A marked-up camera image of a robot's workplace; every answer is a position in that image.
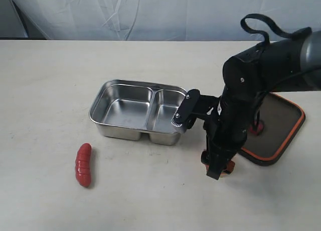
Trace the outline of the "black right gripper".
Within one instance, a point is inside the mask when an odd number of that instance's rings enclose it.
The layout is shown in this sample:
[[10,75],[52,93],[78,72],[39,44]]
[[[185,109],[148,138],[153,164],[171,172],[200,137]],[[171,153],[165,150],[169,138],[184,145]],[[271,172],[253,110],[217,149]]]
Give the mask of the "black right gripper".
[[247,130],[257,111],[258,93],[224,87],[220,97],[202,95],[198,89],[192,89],[190,98],[193,97],[197,99],[190,126],[196,119],[204,121],[207,146],[201,161],[208,166],[207,176],[218,180],[234,170],[232,158],[247,140]]

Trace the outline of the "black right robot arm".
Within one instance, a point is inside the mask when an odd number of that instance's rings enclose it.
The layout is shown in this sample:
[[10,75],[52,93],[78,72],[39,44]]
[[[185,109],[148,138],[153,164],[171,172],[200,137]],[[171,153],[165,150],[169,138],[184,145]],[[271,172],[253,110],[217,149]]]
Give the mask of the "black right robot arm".
[[230,173],[248,133],[263,129],[259,109],[269,93],[320,90],[320,32],[301,29],[234,55],[223,65],[223,80],[219,97],[192,89],[177,111],[185,129],[203,120],[206,149],[201,161],[213,179]]

